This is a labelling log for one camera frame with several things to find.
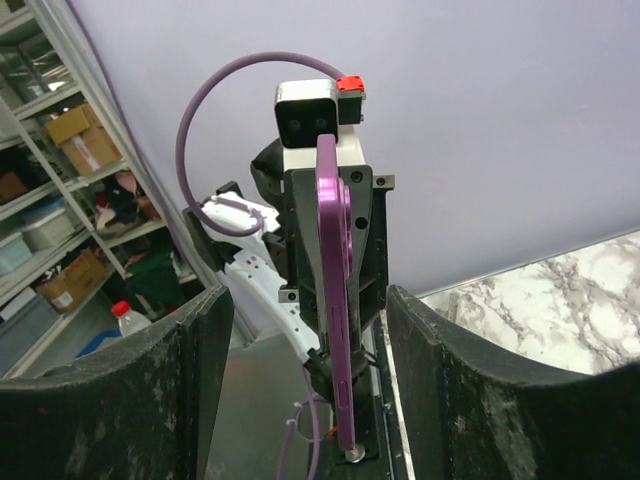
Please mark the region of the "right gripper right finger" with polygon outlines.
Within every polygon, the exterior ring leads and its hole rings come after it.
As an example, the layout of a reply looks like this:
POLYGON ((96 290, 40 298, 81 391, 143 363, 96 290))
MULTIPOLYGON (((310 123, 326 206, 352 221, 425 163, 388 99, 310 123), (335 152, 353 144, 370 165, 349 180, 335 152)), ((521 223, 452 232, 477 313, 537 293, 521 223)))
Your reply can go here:
POLYGON ((405 289, 387 324, 419 479, 635 479, 639 366, 585 375, 525 358, 405 289))

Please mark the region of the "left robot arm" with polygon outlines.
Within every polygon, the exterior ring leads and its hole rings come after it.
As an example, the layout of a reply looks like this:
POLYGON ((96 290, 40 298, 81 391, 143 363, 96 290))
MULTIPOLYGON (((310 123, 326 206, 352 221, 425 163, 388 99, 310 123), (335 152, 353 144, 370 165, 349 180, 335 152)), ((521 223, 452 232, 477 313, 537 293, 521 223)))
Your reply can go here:
POLYGON ((342 350, 350 360, 352 395, 358 397, 364 393, 358 383, 369 363, 362 335, 386 305, 386 194, 394 189, 395 178, 376 176, 365 165, 340 168, 349 205, 348 238, 334 257, 336 268, 326 270, 321 265, 315 173, 294 171, 291 189, 283 192, 283 153, 281 143, 273 141, 251 162, 265 204, 247 201, 237 184, 229 182, 199 206, 227 229, 259 223, 253 234, 230 237, 206 226, 190 209, 183 215, 203 261, 244 284, 267 308, 309 372, 313 388, 328 401, 333 400, 337 384, 330 344, 333 315, 321 290, 329 287, 344 293, 346 317, 338 330, 349 335, 342 350))

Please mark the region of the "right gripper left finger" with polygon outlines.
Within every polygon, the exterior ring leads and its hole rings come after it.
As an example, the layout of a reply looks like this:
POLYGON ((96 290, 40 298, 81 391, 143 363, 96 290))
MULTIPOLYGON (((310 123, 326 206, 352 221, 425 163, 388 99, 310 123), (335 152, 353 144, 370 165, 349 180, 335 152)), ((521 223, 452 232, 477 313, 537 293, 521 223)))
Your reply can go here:
POLYGON ((229 290, 114 344, 1 383, 4 479, 202 479, 229 351, 229 290))

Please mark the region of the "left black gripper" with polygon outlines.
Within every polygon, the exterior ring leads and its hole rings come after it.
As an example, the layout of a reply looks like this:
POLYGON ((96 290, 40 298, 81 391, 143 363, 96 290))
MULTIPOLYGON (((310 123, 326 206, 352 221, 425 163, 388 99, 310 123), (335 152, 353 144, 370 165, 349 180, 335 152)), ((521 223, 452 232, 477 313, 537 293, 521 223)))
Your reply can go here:
MULTIPOLYGON (((386 305, 389 284, 386 195, 395 188, 394 175, 376 175, 368 165, 339 169, 346 223, 339 230, 342 243, 337 266, 346 268, 349 340, 356 350, 364 331, 386 305)), ((319 233, 316 173, 312 168, 284 173, 279 220, 284 231, 286 287, 298 292, 303 321, 328 347, 329 322, 324 313, 321 249, 326 237, 319 233)))

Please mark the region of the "phone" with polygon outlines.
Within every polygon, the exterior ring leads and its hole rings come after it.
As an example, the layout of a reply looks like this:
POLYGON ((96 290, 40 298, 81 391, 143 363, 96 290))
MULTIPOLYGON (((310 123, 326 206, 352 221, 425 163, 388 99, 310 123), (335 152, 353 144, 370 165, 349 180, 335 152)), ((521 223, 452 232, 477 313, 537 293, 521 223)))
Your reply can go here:
POLYGON ((338 445, 357 450, 347 281, 351 273, 350 194, 339 175, 335 139, 317 139, 316 199, 324 306, 328 324, 338 445))

